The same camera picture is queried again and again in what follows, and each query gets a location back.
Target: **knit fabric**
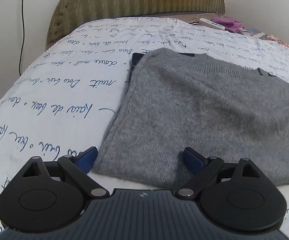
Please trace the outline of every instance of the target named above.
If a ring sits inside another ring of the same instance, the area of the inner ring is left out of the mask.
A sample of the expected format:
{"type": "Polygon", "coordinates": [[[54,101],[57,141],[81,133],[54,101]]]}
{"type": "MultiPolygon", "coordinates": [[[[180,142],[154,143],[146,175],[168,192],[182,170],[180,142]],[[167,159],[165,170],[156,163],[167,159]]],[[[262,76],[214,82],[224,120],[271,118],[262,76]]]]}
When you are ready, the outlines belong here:
{"type": "Polygon", "coordinates": [[[206,54],[145,54],[93,170],[177,187],[192,177],[185,147],[225,162],[248,157],[274,184],[289,184],[289,84],[206,54]]]}

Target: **black cable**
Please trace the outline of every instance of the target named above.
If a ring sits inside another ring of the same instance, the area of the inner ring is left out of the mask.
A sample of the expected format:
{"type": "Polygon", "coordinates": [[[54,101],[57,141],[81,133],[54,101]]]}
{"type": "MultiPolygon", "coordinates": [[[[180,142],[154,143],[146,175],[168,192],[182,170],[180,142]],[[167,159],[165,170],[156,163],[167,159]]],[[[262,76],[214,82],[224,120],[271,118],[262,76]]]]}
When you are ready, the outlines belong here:
{"type": "Polygon", "coordinates": [[[19,59],[19,76],[21,76],[20,66],[21,66],[21,58],[22,58],[22,51],[24,49],[25,44],[25,22],[24,22],[24,0],[21,0],[21,17],[22,17],[22,46],[20,52],[20,59],[19,59]]]}

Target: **bed sheet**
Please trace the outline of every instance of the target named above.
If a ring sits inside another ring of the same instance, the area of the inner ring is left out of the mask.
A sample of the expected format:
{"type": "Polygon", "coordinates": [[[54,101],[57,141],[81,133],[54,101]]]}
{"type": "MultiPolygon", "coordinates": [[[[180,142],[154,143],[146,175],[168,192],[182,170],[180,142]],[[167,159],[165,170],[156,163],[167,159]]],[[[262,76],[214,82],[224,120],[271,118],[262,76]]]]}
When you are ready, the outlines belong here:
{"type": "MultiPolygon", "coordinates": [[[[101,146],[128,89],[131,57],[166,47],[207,53],[289,82],[289,49],[172,18],[118,18],[86,23],[32,63],[0,100],[0,193],[32,156],[44,161],[101,146]]],[[[89,173],[108,190],[151,188],[89,173]]],[[[281,188],[289,207],[289,186],[281,188]]],[[[289,229],[289,208],[282,230],[289,229]]]]}

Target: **pink cloth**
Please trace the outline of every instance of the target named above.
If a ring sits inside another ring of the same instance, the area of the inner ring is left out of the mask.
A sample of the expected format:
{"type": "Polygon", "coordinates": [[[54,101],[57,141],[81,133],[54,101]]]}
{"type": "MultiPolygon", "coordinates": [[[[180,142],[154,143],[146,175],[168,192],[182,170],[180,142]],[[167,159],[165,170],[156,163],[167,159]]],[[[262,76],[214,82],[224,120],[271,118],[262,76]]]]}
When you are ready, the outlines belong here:
{"type": "Polygon", "coordinates": [[[244,29],[242,23],[238,22],[236,19],[215,17],[212,18],[211,21],[223,25],[226,31],[231,33],[237,33],[239,28],[244,29]]]}

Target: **upholstered headboard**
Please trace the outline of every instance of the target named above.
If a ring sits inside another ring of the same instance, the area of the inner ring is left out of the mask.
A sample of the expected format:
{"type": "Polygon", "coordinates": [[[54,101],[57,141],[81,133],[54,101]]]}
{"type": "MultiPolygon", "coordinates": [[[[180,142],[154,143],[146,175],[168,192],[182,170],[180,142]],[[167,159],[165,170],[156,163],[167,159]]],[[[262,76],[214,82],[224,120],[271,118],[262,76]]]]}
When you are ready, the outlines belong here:
{"type": "Polygon", "coordinates": [[[186,11],[223,14],[224,0],[60,0],[50,22],[47,43],[93,20],[186,11]]]}

